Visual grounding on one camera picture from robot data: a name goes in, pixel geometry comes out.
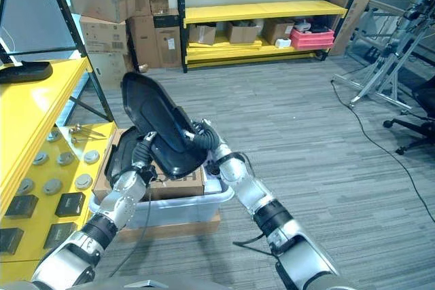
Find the black chair wheel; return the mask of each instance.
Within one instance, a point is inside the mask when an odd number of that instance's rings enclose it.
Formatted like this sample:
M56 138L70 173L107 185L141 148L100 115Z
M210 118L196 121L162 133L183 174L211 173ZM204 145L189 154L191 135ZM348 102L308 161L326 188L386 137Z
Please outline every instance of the black chair wheel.
M385 121L383 122L383 126L384 126L385 128L391 128L391 127L393 126L393 122L392 122L391 120L385 120Z
M403 155L405 154L405 149L404 149L403 147L399 147L399 148L396 150L396 153L397 153L399 156L403 156Z

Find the black seat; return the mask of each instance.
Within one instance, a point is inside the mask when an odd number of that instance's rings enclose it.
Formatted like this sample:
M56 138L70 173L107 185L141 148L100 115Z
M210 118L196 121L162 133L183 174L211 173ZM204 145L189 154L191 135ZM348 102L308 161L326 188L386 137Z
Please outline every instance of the black seat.
M435 144L435 77L414 89L413 98L420 104L421 108L426 111L427 117L418 117L425 121L422 125L411 124L399 119L385 120L383 122L383 126L386 128L391 128L393 124L399 124L424 136L424 138L407 146L399 147L396 153L400 155L403 155L405 151L412 147Z

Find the plastic storage container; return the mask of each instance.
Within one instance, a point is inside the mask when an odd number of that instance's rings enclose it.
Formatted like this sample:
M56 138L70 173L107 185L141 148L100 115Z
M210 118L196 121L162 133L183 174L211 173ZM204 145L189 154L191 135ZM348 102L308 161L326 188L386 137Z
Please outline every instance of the plastic storage container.
M334 45L334 31L323 33L301 33L293 29L290 33L292 46L296 50L328 49Z
M205 183L215 178L204 173ZM222 192L218 194L205 194L186 198L151 201L149 226L181 224L189 222L210 221L219 209L219 206L234 196L234 191L225 183L221 183ZM99 209L98 199L91 194L89 209L95 212ZM147 218L148 202L140 202L136 206L133 218L127 223L128 228L141 228Z

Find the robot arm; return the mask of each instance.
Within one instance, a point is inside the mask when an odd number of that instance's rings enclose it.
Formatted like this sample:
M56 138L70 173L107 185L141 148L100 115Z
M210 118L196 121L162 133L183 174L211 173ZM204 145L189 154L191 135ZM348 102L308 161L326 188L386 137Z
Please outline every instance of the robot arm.
M314 238L274 198L264 184L247 170L243 158L203 120L214 162L222 181L231 187L277 258L276 269L287 289L355 289L340 277L335 263Z
M80 230L43 258L32 277L41 289L64 290L91 282L101 254L133 216L156 171L150 166L149 148L155 132L149 133L133 152L133 165L116 181L99 210Z

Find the gray carpet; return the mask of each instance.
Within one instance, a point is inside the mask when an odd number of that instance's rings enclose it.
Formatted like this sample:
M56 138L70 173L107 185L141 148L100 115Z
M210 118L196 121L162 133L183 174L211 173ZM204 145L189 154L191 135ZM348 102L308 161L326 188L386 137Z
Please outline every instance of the gray carpet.
M159 69L148 75L190 117L208 117L234 150L248 153L257 175L359 289L435 289L435 224L406 173L362 136L332 91L333 73L358 67L352 59L329 58L186 75ZM346 101L355 94L340 84L337 89ZM106 95L119 127L129 127L119 90ZM98 101L92 90L81 99ZM383 120L399 114L391 105L364 99L355 112L367 133L389 150L417 137L400 126L382 127ZM77 108L71 122L96 121L100 119ZM435 215L434 150L420 147L400 160ZM220 212L217 233L145 242L117 275L174 273L239 290L284 289L272 258L231 245L259 234L241 205L233 199ZM98 277L106 277L132 245L111 244ZM264 242L258 246L266 249Z

